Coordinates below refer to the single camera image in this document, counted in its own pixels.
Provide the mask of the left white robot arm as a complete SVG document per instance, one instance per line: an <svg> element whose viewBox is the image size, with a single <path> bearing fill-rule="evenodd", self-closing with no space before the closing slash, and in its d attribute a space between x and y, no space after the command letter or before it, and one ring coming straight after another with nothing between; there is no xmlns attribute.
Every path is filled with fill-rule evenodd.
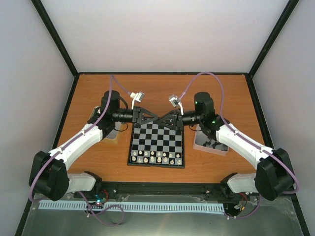
<svg viewBox="0 0 315 236"><path fill-rule="evenodd" d="M31 167L29 179L30 200L33 191L57 201L67 193L86 192L97 198L102 194L102 179L92 172L68 173L71 165L90 147L102 141L114 130L117 122L141 125L157 120L157 115L141 107L120 108L120 94L115 90L104 93L101 106L95 110L76 135L59 147L49 151L39 151Z"/></svg>

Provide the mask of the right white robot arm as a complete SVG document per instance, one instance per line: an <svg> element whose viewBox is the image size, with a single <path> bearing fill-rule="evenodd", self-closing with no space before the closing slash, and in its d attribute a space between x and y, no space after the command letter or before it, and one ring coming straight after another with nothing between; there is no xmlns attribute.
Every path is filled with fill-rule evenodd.
<svg viewBox="0 0 315 236"><path fill-rule="evenodd" d="M239 131L232 123L216 113L214 102L207 92L194 96L194 110L184 112L180 98L169 97L175 108L160 117L157 122L174 130L183 130L188 125L199 125L209 139L223 144L237 152L255 169L253 174L230 174L223 180L223 192L253 192L273 201L281 194L291 194L297 186L288 153L279 148L274 150L262 145Z"/></svg>

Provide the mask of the left green-lit circuit board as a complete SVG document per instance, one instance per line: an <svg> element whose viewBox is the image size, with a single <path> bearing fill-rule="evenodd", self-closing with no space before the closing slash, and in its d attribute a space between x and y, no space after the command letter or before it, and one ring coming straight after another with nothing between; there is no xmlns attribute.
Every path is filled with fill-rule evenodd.
<svg viewBox="0 0 315 236"><path fill-rule="evenodd" d="M92 207L103 207L109 198L108 192L105 189L101 190L98 194L92 191L87 192L87 194L88 202Z"/></svg>

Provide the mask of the black and silver chessboard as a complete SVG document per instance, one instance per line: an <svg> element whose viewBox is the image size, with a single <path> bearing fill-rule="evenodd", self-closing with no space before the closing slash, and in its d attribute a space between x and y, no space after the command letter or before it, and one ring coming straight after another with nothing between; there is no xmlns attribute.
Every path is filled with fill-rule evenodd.
<svg viewBox="0 0 315 236"><path fill-rule="evenodd" d="M155 163L150 163L151 151L155 152ZM161 153L162 162L157 163L157 152ZM164 163L162 156L163 152L166 153L168 163ZM144 163L144 157L148 158L148 163ZM174 159L175 163L170 164L170 160ZM177 160L181 159L181 165L177 164ZM182 130L170 130L168 128L159 126L156 123L148 123L147 125L135 128L132 126L132 133L130 139L130 147L127 164L130 166L148 166L148 167L168 167L168 168L180 168L185 167L185 141L184 131Z"/></svg>

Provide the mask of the right pink tray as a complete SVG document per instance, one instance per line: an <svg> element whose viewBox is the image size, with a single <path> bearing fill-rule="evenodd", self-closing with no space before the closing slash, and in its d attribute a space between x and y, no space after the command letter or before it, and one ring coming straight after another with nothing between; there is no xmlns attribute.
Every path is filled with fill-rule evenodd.
<svg viewBox="0 0 315 236"><path fill-rule="evenodd" d="M205 141L207 141L208 143L207 143L207 146L204 147L203 143ZM195 150L199 150L202 152L226 156L226 154L229 151L229 147L218 142L218 145L216 146L216 148L213 149L212 144L214 142L218 142L218 141L215 141L213 139L209 139L204 133L198 131L195 133L195 137L194 137L194 141L193 141L193 148Z"/></svg>

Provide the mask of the black aluminium frame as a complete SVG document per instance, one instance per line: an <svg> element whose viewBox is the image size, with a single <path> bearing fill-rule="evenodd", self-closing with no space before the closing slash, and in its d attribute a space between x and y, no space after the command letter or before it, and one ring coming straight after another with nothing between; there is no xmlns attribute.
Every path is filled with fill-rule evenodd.
<svg viewBox="0 0 315 236"><path fill-rule="evenodd" d="M60 121L59 127L57 129L57 134L55 136L55 140L53 143L53 148L57 146L57 141L59 141L61 131L63 129L65 119L70 107L70 102L72 101L74 91L76 89L77 82L79 80L79 75L81 74L109 74L109 72L78 72L77 69L75 68L75 65L73 64L70 55L68 54L64 44L62 43L62 40L59 36L59 34L56 31L56 28L54 24L52 23L43 3L41 0L31 0L33 6L35 7L37 13L39 14L42 22L44 23L46 29L48 30L51 38L53 39L55 45L57 46L61 56L63 57L64 61L66 62L66 65L70 69L71 74L74 77L74 81L71 86L71 90L63 111L62 119ZM258 119L260 131L263 137L263 140L265 144L271 144L273 146L273 143L271 141L271 136L269 133L269 129L267 128L266 120L263 115L263 111L258 99L258 95L253 83L253 77L255 73L258 71L259 67L261 66L262 62L264 61L265 57L267 56L269 50L271 49L272 45L274 44L275 40L279 36L281 30L287 23L289 17L291 16L292 12L294 11L296 5L298 4L299 0L289 0L283 9L279 19L277 20L274 28L272 29L270 35L268 36L268 39L266 40L264 46L262 47L261 51L259 52L253 66L251 67L249 73L237 73L237 72L215 72L217 75L245 75L247 84L248 84L248 89L251 95L252 103L254 106L254 110L256 113L256 117ZM135 75L192 75L194 72L114 72L114 74L135 74ZM298 223L301 226L302 233L304 236L310 236L306 221L304 219L301 207L299 205L299 202L297 200L296 195L291 195L291 197L295 198L295 201L293 201L293 206L297 212L297 217L298 217ZM25 229L25 224L27 221L27 218L29 216L29 211L31 208L31 202L28 200L26 203L24 212L22 214L20 223L18 225L18 228L16 230L15 236L22 236L22 233Z"/></svg>

